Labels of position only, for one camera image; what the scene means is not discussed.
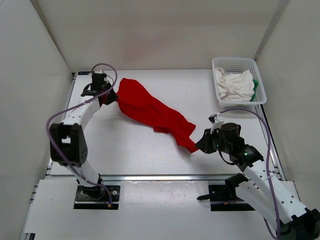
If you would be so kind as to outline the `red t-shirt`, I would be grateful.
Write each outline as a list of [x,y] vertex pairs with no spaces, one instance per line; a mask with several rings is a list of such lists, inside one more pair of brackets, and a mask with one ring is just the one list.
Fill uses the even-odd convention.
[[176,144],[186,148],[191,154],[198,150],[190,138],[196,125],[153,97],[137,80],[123,78],[117,95],[119,109],[124,115],[152,127],[155,132],[171,134]]

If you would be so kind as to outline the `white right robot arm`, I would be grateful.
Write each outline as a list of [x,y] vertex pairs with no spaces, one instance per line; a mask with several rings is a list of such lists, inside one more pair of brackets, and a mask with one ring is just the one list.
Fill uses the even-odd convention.
[[206,154],[227,154],[240,172],[220,189],[197,198],[213,204],[246,202],[275,230],[280,240],[315,240],[320,236],[320,212],[300,202],[269,169],[261,153],[246,144],[235,123],[207,128],[196,147]]

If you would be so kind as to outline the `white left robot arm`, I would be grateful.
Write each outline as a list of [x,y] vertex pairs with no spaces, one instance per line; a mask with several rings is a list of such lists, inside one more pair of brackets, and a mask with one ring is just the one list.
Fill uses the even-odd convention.
[[113,90],[115,81],[102,70],[93,70],[90,74],[91,83],[87,84],[80,95],[80,106],[67,110],[65,118],[60,123],[53,123],[48,128],[50,136],[50,157],[74,174],[82,191],[93,200],[103,198],[106,187],[102,177],[87,160],[88,146],[84,129],[101,108],[118,99]]

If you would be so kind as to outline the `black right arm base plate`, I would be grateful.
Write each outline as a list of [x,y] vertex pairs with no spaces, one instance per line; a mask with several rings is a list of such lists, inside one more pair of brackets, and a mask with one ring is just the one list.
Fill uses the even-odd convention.
[[253,207],[232,193],[226,185],[211,184],[208,191],[208,194],[198,196],[197,200],[209,200],[211,212],[254,211]]

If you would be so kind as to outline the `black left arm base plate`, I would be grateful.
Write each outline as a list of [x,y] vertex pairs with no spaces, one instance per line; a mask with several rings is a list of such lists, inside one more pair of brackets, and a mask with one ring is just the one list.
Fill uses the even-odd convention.
[[121,186],[105,185],[111,196],[104,188],[97,186],[85,187],[78,185],[75,193],[73,208],[76,210],[118,210]]

